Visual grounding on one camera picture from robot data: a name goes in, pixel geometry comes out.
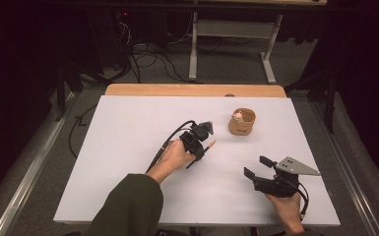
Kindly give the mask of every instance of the black curtain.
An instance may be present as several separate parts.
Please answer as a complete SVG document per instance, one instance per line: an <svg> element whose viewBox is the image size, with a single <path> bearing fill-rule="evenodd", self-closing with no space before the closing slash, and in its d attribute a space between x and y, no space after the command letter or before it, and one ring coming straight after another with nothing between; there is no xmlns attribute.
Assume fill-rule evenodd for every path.
<svg viewBox="0 0 379 236"><path fill-rule="evenodd" d="M56 70L42 24L33 4L0 3L0 183L51 108Z"/></svg>
<svg viewBox="0 0 379 236"><path fill-rule="evenodd" d="M379 1L355 1L361 10L333 16L320 37L302 80L324 98L330 76L361 140L379 168Z"/></svg>

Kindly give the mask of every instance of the human hand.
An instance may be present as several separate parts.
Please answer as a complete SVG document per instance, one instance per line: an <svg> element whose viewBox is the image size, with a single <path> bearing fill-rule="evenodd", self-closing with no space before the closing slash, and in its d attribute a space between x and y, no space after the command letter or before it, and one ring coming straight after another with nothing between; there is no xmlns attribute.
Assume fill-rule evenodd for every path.
<svg viewBox="0 0 379 236"><path fill-rule="evenodd" d="M162 153L158 163L147 172L147 175L161 183L174 170L184 166L188 162L195 160L194 154L186 152L183 142L179 139L168 143Z"/></svg>
<svg viewBox="0 0 379 236"><path fill-rule="evenodd" d="M287 236L297 235L305 231L300 221L300 196L298 193L290 198L278 198L268 194L265 196L272 202Z"/></svg>

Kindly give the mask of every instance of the white table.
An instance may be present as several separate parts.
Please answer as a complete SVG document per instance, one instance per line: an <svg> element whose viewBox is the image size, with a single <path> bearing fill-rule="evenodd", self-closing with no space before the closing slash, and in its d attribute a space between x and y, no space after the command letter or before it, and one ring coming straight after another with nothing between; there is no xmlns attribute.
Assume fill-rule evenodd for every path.
<svg viewBox="0 0 379 236"><path fill-rule="evenodd" d="M250 108L257 115L246 137L227 130L231 113L238 107ZM201 161L163 181L159 224L279 224L270 202L244 177L243 167L273 178L274 170L259 163L259 156L281 161L289 155L318 169L289 98L105 95L54 220L91 222L108 193L128 173L144 173L164 140L187 120L213 121L215 134L204 144L217 143ZM299 180L310 196L303 223L339 225L321 176L300 176Z"/></svg>
<svg viewBox="0 0 379 236"><path fill-rule="evenodd" d="M198 2L231 2L246 4L276 4L276 5L302 5L302 6L324 6L327 0L194 0ZM277 15L273 22L240 22L240 21L218 21L198 20L198 13L193 13L192 24L192 50L189 62L189 79L196 80L198 71L198 36L230 36L268 39L268 47L260 52L260 59L265 70L269 84L275 84L276 79L270 63L270 56L281 27L283 15Z"/></svg>

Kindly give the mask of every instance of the sleeve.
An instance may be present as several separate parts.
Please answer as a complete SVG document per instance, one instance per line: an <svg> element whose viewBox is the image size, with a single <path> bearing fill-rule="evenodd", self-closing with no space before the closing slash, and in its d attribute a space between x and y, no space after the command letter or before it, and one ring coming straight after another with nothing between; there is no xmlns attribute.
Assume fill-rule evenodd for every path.
<svg viewBox="0 0 379 236"><path fill-rule="evenodd" d="M156 180L144 174L128 174L110 192L83 235L153 236L162 205Z"/></svg>

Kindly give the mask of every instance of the floor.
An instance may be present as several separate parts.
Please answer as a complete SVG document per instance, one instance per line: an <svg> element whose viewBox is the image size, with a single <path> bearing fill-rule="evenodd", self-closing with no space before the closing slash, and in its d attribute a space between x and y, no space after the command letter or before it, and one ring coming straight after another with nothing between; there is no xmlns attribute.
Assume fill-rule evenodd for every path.
<svg viewBox="0 0 379 236"><path fill-rule="evenodd" d="M265 84L257 53L257 48L265 46L265 42L244 42L231 39L219 48L210 40L201 42L197 82ZM293 40L277 43L271 63L279 85L287 86L300 78L315 43L296 45ZM170 45L161 52L167 57L160 51L153 46L136 47L139 73L130 72L116 83L136 83L137 78L142 83L181 83L177 81L188 75L187 44ZM76 126L75 117L97 104L104 93L100 85L88 82L84 85L81 93L67 93L68 110L60 122L54 122L57 107L53 107L1 184L0 235L64 235L86 230L86 225L62 225L52 221L75 163L72 152L79 151L89 127ZM347 118L341 98L336 99L336 134L331 135L322 118L323 102L308 102L306 90L294 91L288 96L293 100L317 164L326 173L324 182L342 223L339 227L315 230L324 235L379 235L379 173L370 165L370 157ZM52 102L56 104L55 94ZM92 115L90 111L83 123L90 124ZM264 226L260 228L260 235L280 230L278 226ZM249 235L245 228L202 228L200 231L202 235Z"/></svg>

